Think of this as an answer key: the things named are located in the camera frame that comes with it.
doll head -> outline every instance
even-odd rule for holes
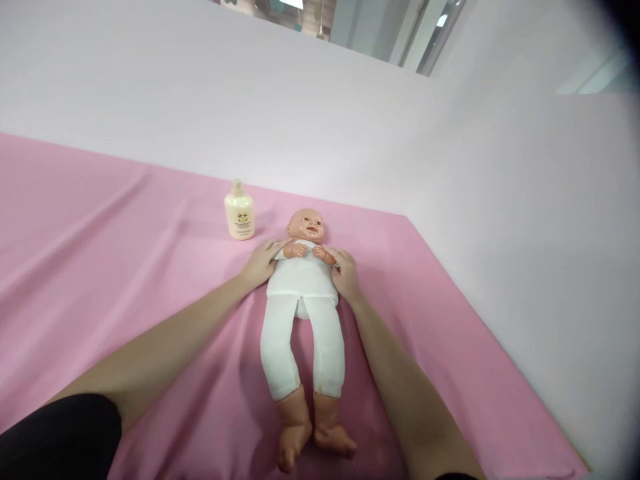
[[[316,210],[302,209],[293,214],[287,226],[291,238],[322,243],[325,238],[325,222]]]

white wall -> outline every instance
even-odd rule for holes
[[[637,430],[637,97],[553,96],[600,42],[584,6],[469,0],[426,78],[205,0],[1,2],[0,131],[408,213],[614,478]]]
[[[205,0],[0,2],[0,59],[5,133],[396,213],[421,158],[424,78]]]
[[[608,31],[585,2],[467,2],[408,215],[601,478],[637,451],[640,97],[555,96]]]

pink sheet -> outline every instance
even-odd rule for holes
[[[236,274],[291,213],[325,216],[364,290],[428,374],[492,477],[565,477],[584,465],[406,217],[258,187],[257,236],[227,234],[229,182],[0,135],[0,431],[96,361]],[[367,225],[381,234],[369,237]],[[280,478],[278,420],[259,356],[265,288],[123,438],[110,479]],[[293,478],[404,475],[348,305],[342,418],[352,461],[309,444]],[[292,345],[312,390],[313,343]]]

human arm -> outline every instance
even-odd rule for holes
[[[114,402],[126,432],[208,344],[227,312],[273,273],[288,240],[254,250],[242,272],[98,362],[47,402],[98,393]]]
[[[342,249],[326,250],[340,265],[331,276],[355,315],[373,379],[409,476],[413,480],[434,480],[445,473],[466,473],[486,480],[437,390],[362,293],[352,256]]]

doll leg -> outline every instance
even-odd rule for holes
[[[269,391],[275,401],[282,400],[300,386],[298,366],[291,351],[293,315],[299,298],[297,295],[272,295],[267,298],[260,357]]]
[[[345,381],[345,342],[335,309],[336,300],[305,297],[305,306],[313,330],[313,440],[322,449],[352,458],[358,446],[338,420]]]
[[[305,391],[291,352],[291,329],[298,295],[272,295],[267,299],[260,339],[260,356],[271,396],[282,422],[278,447],[278,468],[293,472],[311,431]]]

